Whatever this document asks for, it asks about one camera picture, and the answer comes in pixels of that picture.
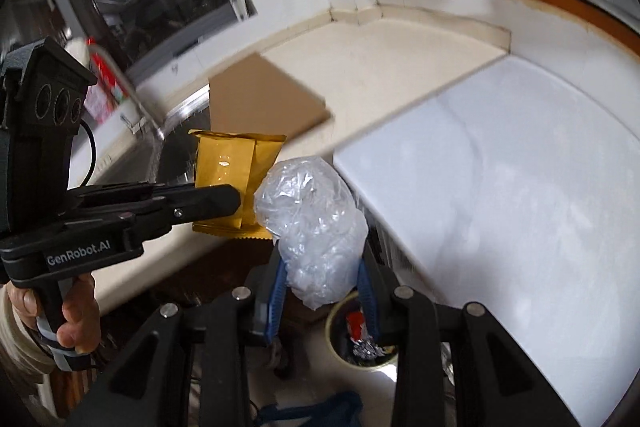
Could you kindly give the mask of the person's left hand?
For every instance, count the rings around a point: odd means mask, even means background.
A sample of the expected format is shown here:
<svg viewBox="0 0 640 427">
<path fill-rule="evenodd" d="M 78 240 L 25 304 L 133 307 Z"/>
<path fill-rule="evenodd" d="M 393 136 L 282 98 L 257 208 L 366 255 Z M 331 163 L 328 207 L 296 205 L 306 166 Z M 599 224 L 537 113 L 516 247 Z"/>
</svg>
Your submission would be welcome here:
<svg viewBox="0 0 640 427">
<path fill-rule="evenodd" d="M 43 314 L 40 294 L 30 288 L 6 284 L 13 310 L 29 328 L 37 329 L 37 319 Z M 64 323 L 56 331 L 56 339 L 64 348 L 73 348 L 78 355 L 90 355 L 101 341 L 100 308 L 94 295 L 91 274 L 76 277 L 62 303 Z"/>
</svg>

